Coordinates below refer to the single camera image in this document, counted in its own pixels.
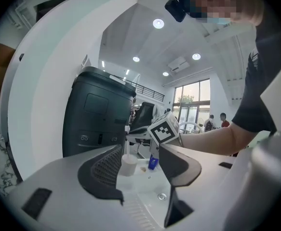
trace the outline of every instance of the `forearm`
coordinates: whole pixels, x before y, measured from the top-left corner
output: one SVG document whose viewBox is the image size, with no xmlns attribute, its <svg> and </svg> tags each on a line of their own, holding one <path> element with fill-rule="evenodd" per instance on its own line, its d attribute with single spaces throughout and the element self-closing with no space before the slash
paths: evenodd
<svg viewBox="0 0 281 231">
<path fill-rule="evenodd" d="M 243 149 L 257 133 L 251 133 L 231 124 L 227 128 L 219 128 L 200 134 L 181 135 L 185 148 L 195 151 L 231 155 Z"/>
</svg>

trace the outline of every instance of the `large window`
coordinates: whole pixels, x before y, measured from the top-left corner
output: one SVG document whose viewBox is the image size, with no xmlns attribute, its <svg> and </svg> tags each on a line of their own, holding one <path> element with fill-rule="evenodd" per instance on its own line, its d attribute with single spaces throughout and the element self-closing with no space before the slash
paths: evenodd
<svg viewBox="0 0 281 231">
<path fill-rule="evenodd" d="M 204 124 L 210 115 L 210 80 L 198 81 L 176 88 L 173 114 L 179 123 L 190 121 Z M 186 124 L 181 129 L 185 131 L 198 130 L 196 126 L 191 124 Z"/>
</svg>

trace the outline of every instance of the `metal drain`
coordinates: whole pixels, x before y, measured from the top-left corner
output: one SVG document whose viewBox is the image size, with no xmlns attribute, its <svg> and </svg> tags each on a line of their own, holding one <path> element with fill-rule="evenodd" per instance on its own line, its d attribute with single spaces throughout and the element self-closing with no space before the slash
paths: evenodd
<svg viewBox="0 0 281 231">
<path fill-rule="evenodd" d="M 161 194 L 158 195 L 158 198 L 159 198 L 159 200 L 164 201 L 164 200 L 166 200 L 167 196 L 166 196 L 166 194 L 161 193 Z"/>
</svg>

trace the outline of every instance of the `railing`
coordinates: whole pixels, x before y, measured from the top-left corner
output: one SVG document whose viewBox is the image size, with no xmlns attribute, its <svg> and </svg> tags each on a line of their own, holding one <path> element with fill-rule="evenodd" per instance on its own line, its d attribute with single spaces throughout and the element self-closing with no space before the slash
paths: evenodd
<svg viewBox="0 0 281 231">
<path fill-rule="evenodd" d="M 133 87 L 136 87 L 136 93 L 143 94 L 145 96 L 148 96 L 150 98 L 156 99 L 156 100 L 161 101 L 161 102 L 164 101 L 165 95 L 163 95 L 163 94 L 161 94 L 161 93 L 159 93 L 157 91 L 151 90 L 151 89 L 149 89 L 147 87 L 144 87 L 142 85 L 139 85 L 137 83 L 131 82 L 131 81 L 126 80 L 126 79 L 123 79 L 121 77 L 118 77 L 118 78 L 124 80 L 126 83 L 129 83 Z"/>
</svg>

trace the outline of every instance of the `white sink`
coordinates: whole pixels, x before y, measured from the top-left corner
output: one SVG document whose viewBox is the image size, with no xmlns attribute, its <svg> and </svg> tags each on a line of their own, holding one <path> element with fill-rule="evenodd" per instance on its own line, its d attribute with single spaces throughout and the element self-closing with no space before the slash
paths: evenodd
<svg viewBox="0 0 281 231">
<path fill-rule="evenodd" d="M 124 209 L 144 230 L 163 230 L 170 183 L 160 165 L 150 170 L 148 164 L 149 159 L 139 159 L 134 175 L 129 177 L 119 172 L 117 189 L 123 193 Z"/>
</svg>

